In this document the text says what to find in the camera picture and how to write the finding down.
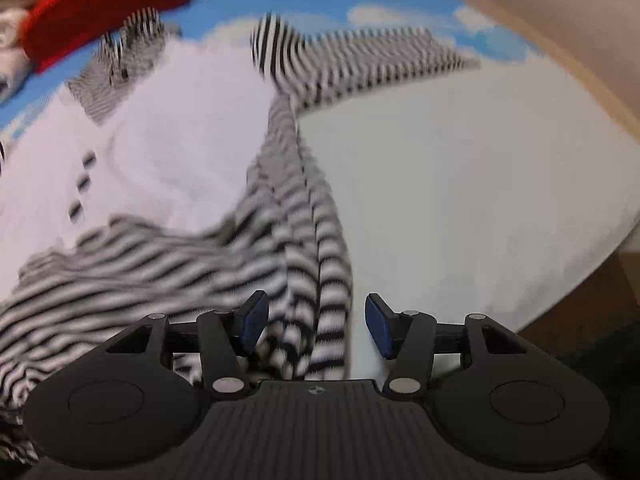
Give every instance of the blue sky print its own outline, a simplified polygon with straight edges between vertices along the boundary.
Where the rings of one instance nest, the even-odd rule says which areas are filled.
[[[163,18],[178,23],[187,40],[246,44],[256,20],[268,10],[284,15],[303,34],[363,27],[427,27],[443,42],[494,62],[522,63],[528,56],[539,55],[527,41],[462,0],[193,0],[188,6],[164,12]],[[77,75],[94,49],[95,43],[44,74],[30,77],[0,107],[0,127]],[[29,114],[29,118],[33,121],[34,117]]]

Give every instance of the beige wall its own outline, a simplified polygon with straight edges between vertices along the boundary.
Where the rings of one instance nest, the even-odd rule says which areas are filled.
[[[589,68],[640,117],[640,0],[493,0]]]

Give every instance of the red object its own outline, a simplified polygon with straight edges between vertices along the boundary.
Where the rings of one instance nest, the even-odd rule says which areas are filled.
[[[133,12],[173,9],[189,0],[39,0],[20,30],[22,47],[42,72],[67,54],[122,26]]]

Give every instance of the white fabric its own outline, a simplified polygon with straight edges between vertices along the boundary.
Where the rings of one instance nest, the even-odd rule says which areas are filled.
[[[364,322],[370,292],[395,311],[445,323],[484,312],[519,330],[638,220],[640,146],[545,58],[347,100],[300,131],[353,264],[352,378],[385,375]]]
[[[0,298],[30,256],[71,248],[112,214],[191,233],[215,225],[242,197],[274,95],[247,47],[177,40],[100,128],[62,87],[3,168]],[[87,170],[88,152],[96,162]],[[79,192],[84,174],[90,184]],[[78,200],[82,215],[72,223]]]
[[[0,12],[0,48],[9,48],[18,43],[20,24],[29,13],[24,9],[9,9]]]
[[[31,63],[23,49],[0,50],[0,103],[20,88],[30,69]]]

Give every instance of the black button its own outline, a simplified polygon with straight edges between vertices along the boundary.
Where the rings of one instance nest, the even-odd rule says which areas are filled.
[[[89,188],[90,184],[91,184],[91,179],[89,178],[89,175],[85,173],[83,176],[81,176],[78,179],[76,186],[78,187],[78,191],[80,193],[84,193]]]
[[[94,164],[95,164],[95,153],[87,152],[87,154],[82,158],[82,165],[86,170],[88,170]]]
[[[82,204],[76,200],[69,208],[69,218],[75,224],[82,217]]]

